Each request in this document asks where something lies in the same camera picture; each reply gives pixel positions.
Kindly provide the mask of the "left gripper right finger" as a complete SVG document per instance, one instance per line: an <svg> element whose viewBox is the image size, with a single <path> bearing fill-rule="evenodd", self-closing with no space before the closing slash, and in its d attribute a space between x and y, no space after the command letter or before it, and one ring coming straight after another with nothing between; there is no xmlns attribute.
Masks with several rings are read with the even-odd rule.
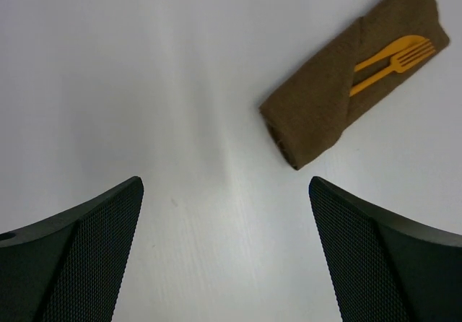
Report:
<svg viewBox="0 0 462 322"><path fill-rule="evenodd" d="M314 177L309 197L343 321L460 321L461 236Z"/></svg>

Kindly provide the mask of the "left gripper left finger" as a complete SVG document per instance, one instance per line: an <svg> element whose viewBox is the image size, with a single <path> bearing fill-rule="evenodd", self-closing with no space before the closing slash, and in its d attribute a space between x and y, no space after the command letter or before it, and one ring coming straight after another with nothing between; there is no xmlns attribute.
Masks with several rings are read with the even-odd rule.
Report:
<svg viewBox="0 0 462 322"><path fill-rule="evenodd" d="M1 234L2 321L111 321L144 186L105 193Z"/></svg>

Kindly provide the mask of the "brown cloth napkin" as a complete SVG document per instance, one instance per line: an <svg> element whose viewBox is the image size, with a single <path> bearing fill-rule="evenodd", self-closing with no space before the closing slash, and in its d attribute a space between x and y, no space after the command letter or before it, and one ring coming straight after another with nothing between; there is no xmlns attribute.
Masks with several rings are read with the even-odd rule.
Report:
<svg viewBox="0 0 462 322"><path fill-rule="evenodd" d="M437 53L448 47L436 0L381 0L268 96L259 111L289 166L300 170L330 149L347 127L424 66L420 62L402 74L394 72L350 96L354 84L389 61L362 71L355 66L407 35L429 39Z"/></svg>

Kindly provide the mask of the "orange plastic fork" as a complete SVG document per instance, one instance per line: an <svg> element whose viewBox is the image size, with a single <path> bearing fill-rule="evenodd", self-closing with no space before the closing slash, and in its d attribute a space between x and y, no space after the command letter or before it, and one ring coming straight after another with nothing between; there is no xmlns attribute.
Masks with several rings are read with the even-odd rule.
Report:
<svg viewBox="0 0 462 322"><path fill-rule="evenodd" d="M418 43L410 48L406 48L390 57L389 64L384 69L378 71L366 80L352 87L349 96L353 97L380 79L392 73L402 74L410 68L416 66L426 58L437 53L436 47L428 38L426 42Z"/></svg>

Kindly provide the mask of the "orange plastic knife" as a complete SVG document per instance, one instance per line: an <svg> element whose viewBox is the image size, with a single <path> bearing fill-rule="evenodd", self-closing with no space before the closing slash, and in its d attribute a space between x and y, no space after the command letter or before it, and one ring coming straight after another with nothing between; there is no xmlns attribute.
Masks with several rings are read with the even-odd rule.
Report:
<svg viewBox="0 0 462 322"><path fill-rule="evenodd" d="M420 35L405 35L403 37L398 38L397 40L393 41L392 43L388 44L386 47L381 49L375 55L369 57L363 62L357 64L354 68L354 72L358 72L366 67L384 59L390 57L406 48L410 48L413 45L418 43L426 42L427 38L422 37Z"/></svg>

